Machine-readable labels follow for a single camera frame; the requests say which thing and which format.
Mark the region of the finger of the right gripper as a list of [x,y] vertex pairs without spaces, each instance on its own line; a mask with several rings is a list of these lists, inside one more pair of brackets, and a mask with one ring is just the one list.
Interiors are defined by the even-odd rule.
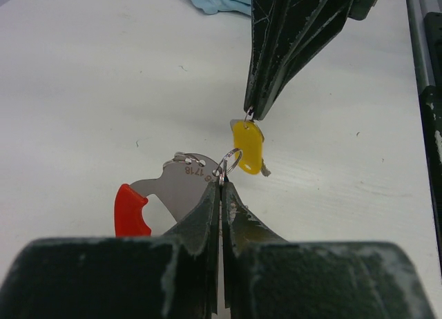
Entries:
[[292,0],[251,0],[251,58],[244,110],[266,114],[278,96],[278,67],[285,54],[278,48]]

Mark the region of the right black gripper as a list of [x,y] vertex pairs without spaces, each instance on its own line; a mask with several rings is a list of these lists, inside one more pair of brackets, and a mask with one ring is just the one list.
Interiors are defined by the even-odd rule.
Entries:
[[[278,48],[285,54],[274,83],[278,96],[288,82],[343,29],[348,17],[357,21],[366,19],[377,1],[292,0],[278,39]],[[255,119],[263,120],[266,115],[255,114]]]

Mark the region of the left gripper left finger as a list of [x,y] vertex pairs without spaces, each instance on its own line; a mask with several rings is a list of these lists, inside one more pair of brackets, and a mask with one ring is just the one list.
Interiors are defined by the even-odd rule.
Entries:
[[2,318],[210,318],[218,310],[220,190],[157,237],[42,238],[1,285]]

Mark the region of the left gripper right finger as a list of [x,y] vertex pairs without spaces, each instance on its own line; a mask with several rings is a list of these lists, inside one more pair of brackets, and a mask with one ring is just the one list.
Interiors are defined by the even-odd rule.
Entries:
[[414,265],[391,242],[290,242],[227,182],[224,301],[233,318],[433,318]]

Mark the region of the yellow key tag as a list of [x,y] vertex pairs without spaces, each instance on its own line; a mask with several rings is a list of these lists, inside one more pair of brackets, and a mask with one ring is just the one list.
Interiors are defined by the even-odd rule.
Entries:
[[269,177],[271,171],[266,167],[262,154],[265,137],[253,119],[253,108],[246,111],[243,119],[232,119],[230,127],[238,166],[250,175]]

